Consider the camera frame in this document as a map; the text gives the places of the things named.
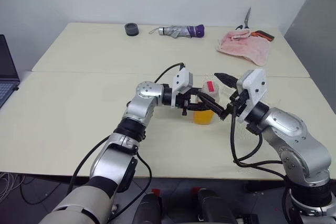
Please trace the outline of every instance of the white wall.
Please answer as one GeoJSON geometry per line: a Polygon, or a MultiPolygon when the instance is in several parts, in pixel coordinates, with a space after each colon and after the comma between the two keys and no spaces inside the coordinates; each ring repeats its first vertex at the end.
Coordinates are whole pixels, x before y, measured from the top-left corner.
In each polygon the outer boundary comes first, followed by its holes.
{"type": "Polygon", "coordinates": [[[335,0],[306,0],[285,38],[336,113],[334,3],[335,0]]]}
{"type": "Polygon", "coordinates": [[[0,33],[22,71],[34,66],[68,22],[237,26],[251,6],[251,27],[285,33],[304,1],[0,0],[0,33]]]}

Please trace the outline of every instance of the yellow cup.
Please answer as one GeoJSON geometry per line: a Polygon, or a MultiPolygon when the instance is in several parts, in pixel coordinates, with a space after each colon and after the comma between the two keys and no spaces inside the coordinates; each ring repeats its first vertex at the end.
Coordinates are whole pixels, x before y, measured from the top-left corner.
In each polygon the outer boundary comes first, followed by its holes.
{"type": "Polygon", "coordinates": [[[212,110],[194,111],[194,123],[197,124],[210,124],[214,112],[212,110]]]}

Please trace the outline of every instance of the scissors handle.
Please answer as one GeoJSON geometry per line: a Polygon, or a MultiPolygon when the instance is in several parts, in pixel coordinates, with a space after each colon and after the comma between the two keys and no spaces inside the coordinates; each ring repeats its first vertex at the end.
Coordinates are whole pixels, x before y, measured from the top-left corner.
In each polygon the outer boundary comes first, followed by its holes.
{"type": "Polygon", "coordinates": [[[236,30],[238,30],[238,29],[242,30],[243,27],[244,27],[243,25],[237,26],[236,30]]]}
{"type": "Polygon", "coordinates": [[[264,39],[267,39],[268,41],[273,41],[274,40],[274,36],[272,36],[271,34],[268,34],[264,31],[254,31],[253,33],[251,33],[251,36],[255,36],[255,37],[262,37],[264,39]]]}

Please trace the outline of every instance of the white table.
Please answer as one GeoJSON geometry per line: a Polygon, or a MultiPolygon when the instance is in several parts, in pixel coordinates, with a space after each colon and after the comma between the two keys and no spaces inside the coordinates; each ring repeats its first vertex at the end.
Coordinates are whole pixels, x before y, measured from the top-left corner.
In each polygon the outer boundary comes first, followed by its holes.
{"type": "MultiPolygon", "coordinates": [[[[139,25],[139,35],[126,35],[121,24],[70,23],[58,36],[33,71],[160,74],[184,62],[194,75],[216,72],[241,76],[255,69],[251,61],[216,51],[218,40],[229,27],[205,27],[204,38],[178,38],[148,34],[157,26],[139,25]]],[[[293,50],[276,28],[264,29],[275,36],[264,68],[269,77],[309,77],[293,50]]]]}
{"type": "MultiPolygon", "coordinates": [[[[136,85],[154,80],[152,74],[31,72],[20,89],[0,110],[0,170],[13,173],[71,175],[84,155],[109,135],[120,122],[125,104],[136,85]]],[[[195,76],[199,87],[211,76],[195,76]]],[[[171,84],[171,76],[163,82],[171,84]]],[[[268,78],[271,106],[294,113],[310,133],[336,157],[336,116],[310,78],[268,78]]],[[[221,88],[221,104],[231,91],[221,88]]],[[[230,119],[211,125],[192,123],[192,113],[156,108],[139,152],[155,177],[269,179],[276,176],[232,163],[229,148],[230,119]]],[[[257,138],[238,124],[238,156],[252,150],[257,138]]],[[[85,163],[80,175],[89,175],[98,152],[85,163]]],[[[251,162],[277,158],[265,142],[251,162]]],[[[281,165],[271,168],[282,172],[281,165]]],[[[336,178],[336,165],[330,167],[336,178]]],[[[137,176],[147,176],[140,163],[137,176]]]]}

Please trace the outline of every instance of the pink cloth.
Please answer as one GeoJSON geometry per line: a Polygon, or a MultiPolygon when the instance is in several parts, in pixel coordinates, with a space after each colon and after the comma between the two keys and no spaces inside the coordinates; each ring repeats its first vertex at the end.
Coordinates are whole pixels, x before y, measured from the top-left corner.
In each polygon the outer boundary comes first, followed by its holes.
{"type": "Polygon", "coordinates": [[[250,36],[249,29],[228,32],[217,50],[229,55],[243,56],[258,66],[263,66],[269,56],[270,44],[261,37],[250,36]]]}

